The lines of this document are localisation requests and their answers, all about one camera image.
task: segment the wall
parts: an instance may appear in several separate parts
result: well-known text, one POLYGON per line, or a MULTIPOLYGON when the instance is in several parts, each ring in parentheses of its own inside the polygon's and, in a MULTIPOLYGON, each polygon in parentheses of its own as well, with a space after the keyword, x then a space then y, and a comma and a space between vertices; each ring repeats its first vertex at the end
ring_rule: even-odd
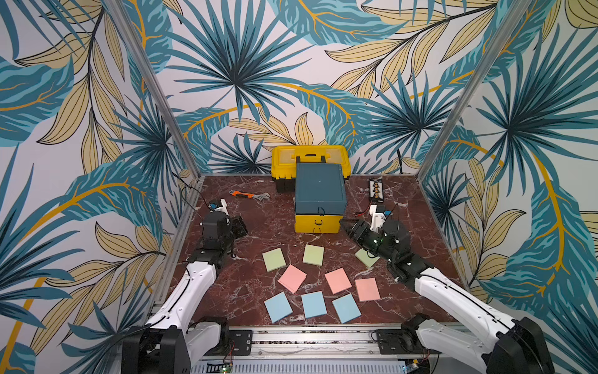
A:
POLYGON ((598 4, 551 6, 529 46, 507 44, 515 63, 494 64, 423 185, 472 293, 533 316, 557 372, 597 373, 598 4))
MULTIPOLYGON (((170 28, 161 2, 129 4, 170 28)), ((0 373, 102 373, 145 321, 181 216, 171 173, 190 173, 100 1, 0 14, 0 373)))
POLYGON ((398 172, 397 150, 416 172, 510 3, 169 0, 157 76, 202 172, 268 173, 275 146, 326 143, 354 173, 398 172))

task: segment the blue box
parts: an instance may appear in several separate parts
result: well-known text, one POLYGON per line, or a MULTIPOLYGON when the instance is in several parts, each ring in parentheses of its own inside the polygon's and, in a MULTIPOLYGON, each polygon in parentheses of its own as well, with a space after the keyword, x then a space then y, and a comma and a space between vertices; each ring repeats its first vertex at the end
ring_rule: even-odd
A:
POLYGON ((347 194, 341 165, 300 162, 295 183, 295 214, 344 214, 347 194))

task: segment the marble surface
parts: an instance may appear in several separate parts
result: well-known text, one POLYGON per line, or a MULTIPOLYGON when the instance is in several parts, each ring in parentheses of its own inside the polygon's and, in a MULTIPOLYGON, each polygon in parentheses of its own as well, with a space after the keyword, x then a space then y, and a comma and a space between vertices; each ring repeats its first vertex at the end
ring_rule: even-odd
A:
MULTIPOLYGON (((353 176, 346 182, 347 210, 345 216, 363 211, 369 204, 367 177, 353 176)), ((398 204, 393 216, 401 220, 411 232, 411 247, 415 253, 428 259, 447 277, 460 284, 454 264, 436 228, 432 213, 426 204, 419 185, 412 176, 383 177, 385 183, 385 205, 392 209, 398 204)), ((397 284, 386 270, 385 262, 379 260, 371 269, 355 257, 359 247, 344 231, 338 234, 313 235, 295 233, 294 193, 276 193, 270 176, 260 177, 206 177, 202 193, 209 202, 224 198, 230 215, 240 214, 247 225, 249 234, 235 242, 236 259, 227 257, 225 268, 202 299, 193 320, 204 316, 226 317, 231 326, 264 326, 272 324, 264 306, 264 301, 285 291, 293 313, 275 324, 332 324, 339 323, 332 301, 348 293, 355 300, 357 290, 355 279, 375 278, 380 291, 380 300, 359 302, 361 316, 351 323, 401 323, 415 313, 423 312, 437 321, 453 319, 431 301, 397 284), (269 192, 271 199, 258 201, 242 197, 232 197, 229 190, 248 193, 269 192), (305 244, 320 245, 325 248, 324 263, 315 266, 303 263, 305 244), (262 253, 281 247, 287 264, 293 264, 307 274, 307 278, 295 294, 287 292, 277 282, 286 267, 266 272, 262 253), (324 274, 340 267, 345 269, 352 287, 332 295, 324 274), (301 305, 301 295, 322 291, 327 315, 305 318, 301 305)), ((207 207, 199 199, 199 213, 206 215, 207 207)), ((197 215, 193 218, 187 239, 183 246, 179 263, 175 270, 170 290, 176 286, 186 264, 184 261, 195 249, 202 228, 197 215)))

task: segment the yellow drawer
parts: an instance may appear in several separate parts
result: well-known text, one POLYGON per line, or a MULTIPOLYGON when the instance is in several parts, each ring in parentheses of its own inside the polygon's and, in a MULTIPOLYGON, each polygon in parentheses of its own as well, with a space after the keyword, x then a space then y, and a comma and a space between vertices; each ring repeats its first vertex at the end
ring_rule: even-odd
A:
POLYGON ((295 232, 309 234, 336 234, 340 230, 342 215, 298 214, 295 216, 295 232))

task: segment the yellow toolbox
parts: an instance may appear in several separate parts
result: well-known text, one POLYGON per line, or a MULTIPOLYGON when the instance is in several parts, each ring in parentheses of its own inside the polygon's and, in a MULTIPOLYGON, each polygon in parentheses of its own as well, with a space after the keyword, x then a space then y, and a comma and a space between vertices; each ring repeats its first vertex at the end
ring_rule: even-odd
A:
POLYGON ((309 234, 336 234, 340 230, 342 215, 297 214, 295 232, 309 234))
POLYGON ((272 151, 272 180, 277 192, 295 190, 298 161, 337 163, 345 180, 351 176, 349 154, 342 145, 280 145, 272 151))

